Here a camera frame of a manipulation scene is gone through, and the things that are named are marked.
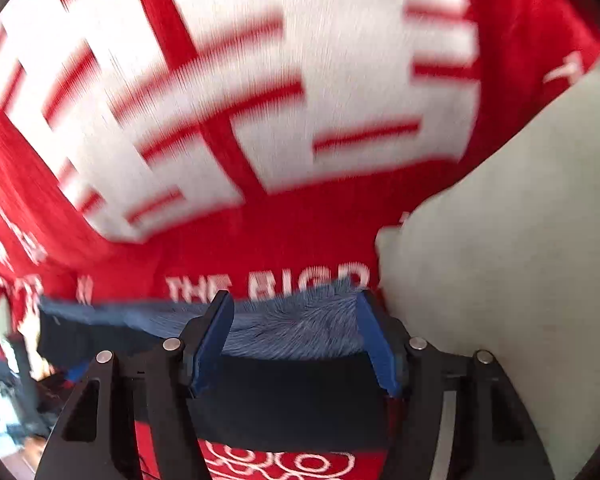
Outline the black pants patterned waistband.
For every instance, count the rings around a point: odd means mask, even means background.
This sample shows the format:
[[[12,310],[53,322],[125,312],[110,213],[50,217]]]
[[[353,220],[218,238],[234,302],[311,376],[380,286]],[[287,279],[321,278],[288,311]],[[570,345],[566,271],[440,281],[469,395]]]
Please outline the black pants patterned waistband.
[[[201,439],[270,452],[388,448],[392,413],[356,327],[358,288],[344,278],[267,300],[238,300],[219,369],[188,410]],[[111,350],[132,356],[178,336],[205,304],[88,306],[42,298],[38,353],[74,370]]]

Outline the white pillow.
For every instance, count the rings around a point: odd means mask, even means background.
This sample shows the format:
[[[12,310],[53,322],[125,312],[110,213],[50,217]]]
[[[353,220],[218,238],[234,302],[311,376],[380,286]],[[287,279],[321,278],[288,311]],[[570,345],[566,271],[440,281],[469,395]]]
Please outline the white pillow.
[[[600,59],[376,248],[389,311],[443,351],[490,350],[574,478],[600,445]]]

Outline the red blanket white characters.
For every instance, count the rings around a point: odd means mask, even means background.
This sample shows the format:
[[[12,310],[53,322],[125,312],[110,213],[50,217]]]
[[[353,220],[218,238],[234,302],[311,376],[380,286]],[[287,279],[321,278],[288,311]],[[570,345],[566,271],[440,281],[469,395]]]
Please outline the red blanket white characters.
[[[221,290],[235,307],[344,278],[397,318],[379,231],[599,58],[580,0],[0,0],[10,322],[39,340],[42,298],[208,309]],[[62,370],[40,355],[59,382],[45,446],[96,356]],[[388,448],[253,451],[196,433],[208,479],[383,479],[404,403],[381,390]]]

